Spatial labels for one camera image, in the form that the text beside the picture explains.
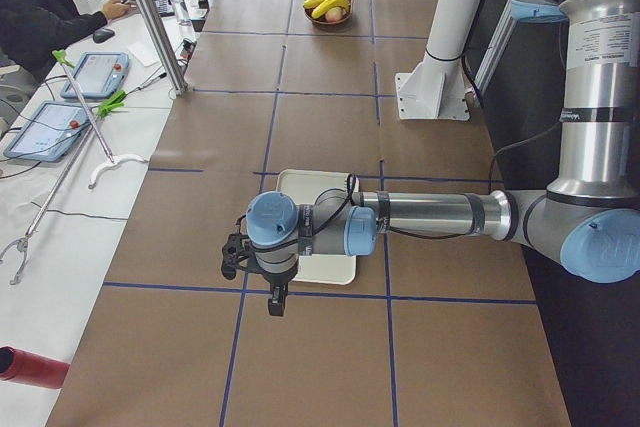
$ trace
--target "white rectangular tray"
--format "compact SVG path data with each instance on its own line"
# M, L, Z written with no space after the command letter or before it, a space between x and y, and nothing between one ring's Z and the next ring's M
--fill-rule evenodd
M313 204L328 189L346 189L347 176L341 172L316 172L311 170L283 170L278 175L276 190L287 194L296 204ZM346 285L356 276L356 257L346 255L314 254L300 256L298 282Z

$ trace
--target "computer mouse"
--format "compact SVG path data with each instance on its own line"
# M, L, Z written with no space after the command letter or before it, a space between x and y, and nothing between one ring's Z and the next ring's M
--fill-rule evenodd
M101 29L96 30L96 31L93 33L93 41L94 41L96 44L101 44L102 42L104 42L104 41L106 41L106 40L110 39L110 38L111 38L111 37L113 37L114 35L116 35L116 33L115 33L113 30L111 30L111 29L106 29L106 28L104 28L104 27L103 27L103 28L101 28Z

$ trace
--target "black jacket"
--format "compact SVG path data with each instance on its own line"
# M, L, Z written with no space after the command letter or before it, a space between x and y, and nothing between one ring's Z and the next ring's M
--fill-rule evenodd
M80 15L73 0L0 0L0 47L42 77L54 64L52 50L64 49L106 23L102 12Z

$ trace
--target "white table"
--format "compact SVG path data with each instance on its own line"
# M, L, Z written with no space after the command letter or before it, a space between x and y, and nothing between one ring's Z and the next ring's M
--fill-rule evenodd
M193 39L191 29L178 27L173 17L164 19L172 45L182 38ZM79 59L83 52L122 51L140 42L150 52L155 49L140 14L130 14L109 25L116 36L103 44L91 38L78 42L67 51L67 59ZM131 56L129 74L123 88L129 91L140 85L160 62L144 66ZM51 74L59 75L56 66ZM63 81L50 83L56 100ZM148 89L132 94L125 106L102 123L102 131L114 154L136 153L149 159L158 142L172 106L171 85L167 78ZM35 109L51 94L41 87L25 107L23 115ZM15 126L24 124L18 118ZM15 134L8 133L0 142L3 152ZM95 136L85 146L76 164L62 184L51 209L85 213L92 216L126 219L142 184L147 165L127 162L106 171L93 190L88 189L93 169L105 160ZM0 249L24 236L38 207L64 168L59 163L41 164L36 169L10 179L0 180ZM4 175L20 172L33 161L1 162ZM107 220L83 216L65 216L49 212L29 241L28 263L22 282L11 286L22 261L15 247L0 265L0 346L10 345L47 357L71 362L96 296L109 267L125 226L125 220ZM45 424L59 391L0 382L0 424L12 427L38 427Z

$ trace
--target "red cylinder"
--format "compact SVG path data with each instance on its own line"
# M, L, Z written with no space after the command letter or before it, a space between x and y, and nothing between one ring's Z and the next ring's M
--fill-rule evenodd
M66 362L13 347L0 348L0 380L59 389L68 370Z

